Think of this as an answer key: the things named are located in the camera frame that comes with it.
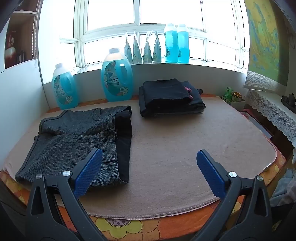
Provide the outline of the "grey houndstooth pants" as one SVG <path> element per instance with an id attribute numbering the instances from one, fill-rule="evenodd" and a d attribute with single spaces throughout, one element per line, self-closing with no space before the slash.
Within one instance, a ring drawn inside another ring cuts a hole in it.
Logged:
<path id="1" fill-rule="evenodd" d="M 90 186 L 128 183 L 131 117 L 132 108 L 128 105 L 87 111 L 65 110 L 59 116 L 43 119 L 15 179 L 32 183 L 37 174 L 56 176 L 73 170 L 93 148 L 98 148 L 102 150 L 102 165 Z"/>

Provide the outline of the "dark object on table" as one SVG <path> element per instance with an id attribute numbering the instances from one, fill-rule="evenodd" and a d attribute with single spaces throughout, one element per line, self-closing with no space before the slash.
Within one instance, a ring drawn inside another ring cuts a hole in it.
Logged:
<path id="1" fill-rule="evenodd" d="M 288 108 L 293 113 L 296 113 L 296 107 L 295 107 L 296 98 L 295 95 L 289 94 L 289 96 L 282 96 L 281 97 L 281 103 Z"/>

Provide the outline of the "green box and tin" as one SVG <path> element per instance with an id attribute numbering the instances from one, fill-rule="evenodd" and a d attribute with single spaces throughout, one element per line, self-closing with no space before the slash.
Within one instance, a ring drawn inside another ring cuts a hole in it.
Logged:
<path id="1" fill-rule="evenodd" d="M 242 112 L 246 105 L 246 101 L 243 99 L 242 95 L 239 92 L 234 91 L 231 87 L 226 88 L 221 99 L 239 112 Z"/>

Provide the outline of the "left blue detergent jug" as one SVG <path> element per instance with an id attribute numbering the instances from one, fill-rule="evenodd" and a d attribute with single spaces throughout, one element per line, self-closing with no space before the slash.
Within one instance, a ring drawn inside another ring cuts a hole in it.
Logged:
<path id="1" fill-rule="evenodd" d="M 73 75 L 62 63 L 56 65 L 52 85 L 56 102 L 60 109 L 75 108 L 79 104 L 79 94 Z"/>

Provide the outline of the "blue detergent jug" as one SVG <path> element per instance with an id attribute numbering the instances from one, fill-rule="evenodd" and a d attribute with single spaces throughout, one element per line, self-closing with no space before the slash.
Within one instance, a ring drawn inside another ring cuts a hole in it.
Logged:
<path id="1" fill-rule="evenodd" d="M 109 49 L 102 63 L 101 82 L 109 102 L 126 101 L 133 96 L 133 73 L 130 62 L 118 48 Z"/>
<path id="2" fill-rule="evenodd" d="M 73 75 L 62 63 L 56 65 L 52 85 L 56 102 L 60 109 L 75 108 L 79 104 L 79 94 Z"/>

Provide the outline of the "folded black clothes stack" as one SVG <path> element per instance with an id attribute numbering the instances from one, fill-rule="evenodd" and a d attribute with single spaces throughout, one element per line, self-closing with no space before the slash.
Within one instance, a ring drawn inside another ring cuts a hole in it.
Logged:
<path id="1" fill-rule="evenodd" d="M 189 81 L 177 79 L 146 81 L 139 87 L 139 108 L 143 118 L 168 114 L 201 113 L 206 108 L 201 94 Z"/>

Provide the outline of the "right blue detergent jug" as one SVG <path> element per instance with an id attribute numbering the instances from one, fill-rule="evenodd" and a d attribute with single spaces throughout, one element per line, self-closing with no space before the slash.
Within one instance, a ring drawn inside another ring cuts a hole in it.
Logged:
<path id="1" fill-rule="evenodd" d="M 126 101 L 133 96 L 133 73 L 130 62 L 118 48 L 109 49 L 102 63 L 101 82 L 109 102 Z"/>

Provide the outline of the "wooden shelf unit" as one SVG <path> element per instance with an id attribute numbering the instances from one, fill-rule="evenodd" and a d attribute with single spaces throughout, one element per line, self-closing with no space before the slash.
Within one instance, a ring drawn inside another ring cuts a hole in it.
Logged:
<path id="1" fill-rule="evenodd" d="M 40 1 L 21 1 L 8 20 L 4 45 L 6 69 L 37 59 Z"/>

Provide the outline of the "spray pouch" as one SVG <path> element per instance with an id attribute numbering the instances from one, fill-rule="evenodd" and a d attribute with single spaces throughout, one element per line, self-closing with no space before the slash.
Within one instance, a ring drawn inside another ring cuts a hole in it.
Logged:
<path id="1" fill-rule="evenodd" d="M 144 52 L 143 52 L 143 63 L 152 63 L 152 54 L 151 54 L 151 48 L 149 45 L 149 38 L 152 34 L 152 31 L 148 31 L 145 35 L 145 46 L 144 46 Z"/>
<path id="2" fill-rule="evenodd" d="M 133 34 L 133 56 L 132 56 L 133 64 L 142 63 L 142 56 L 140 53 L 139 45 L 137 42 L 136 33 Z"/>
<path id="3" fill-rule="evenodd" d="M 162 55 L 161 55 L 161 45 L 159 41 L 158 31 L 155 32 L 156 40 L 154 43 L 154 51 L 152 56 L 152 61 L 155 63 L 162 62 Z"/>
<path id="4" fill-rule="evenodd" d="M 124 47 L 124 52 L 125 52 L 126 58 L 130 62 L 130 64 L 133 64 L 132 50 L 131 50 L 130 44 L 128 42 L 128 34 L 127 34 L 127 32 L 125 33 L 125 47 Z"/>

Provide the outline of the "blue bottle on sill right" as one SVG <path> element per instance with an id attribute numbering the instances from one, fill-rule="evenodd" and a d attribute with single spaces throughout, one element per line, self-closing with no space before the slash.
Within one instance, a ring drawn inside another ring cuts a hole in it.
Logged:
<path id="1" fill-rule="evenodd" d="M 178 63 L 188 64 L 190 59 L 189 32 L 185 24 L 180 24 L 178 31 Z"/>

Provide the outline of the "yellow landscape wall painting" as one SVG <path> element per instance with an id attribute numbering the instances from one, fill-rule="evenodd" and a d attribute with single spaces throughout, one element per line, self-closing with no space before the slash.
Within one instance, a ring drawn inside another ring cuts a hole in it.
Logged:
<path id="1" fill-rule="evenodd" d="M 250 51 L 248 70 L 286 87 L 290 50 L 283 14 L 273 1 L 245 1 Z"/>

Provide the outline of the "white window frame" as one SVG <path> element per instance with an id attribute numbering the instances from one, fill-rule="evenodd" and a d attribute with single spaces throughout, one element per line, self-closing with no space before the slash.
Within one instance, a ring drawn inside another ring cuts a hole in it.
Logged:
<path id="1" fill-rule="evenodd" d="M 101 63 L 113 47 L 137 41 L 161 44 L 165 27 L 185 25 L 190 64 L 243 71 L 249 64 L 249 26 L 244 1 L 63 1 L 66 20 L 58 42 L 75 67 Z"/>

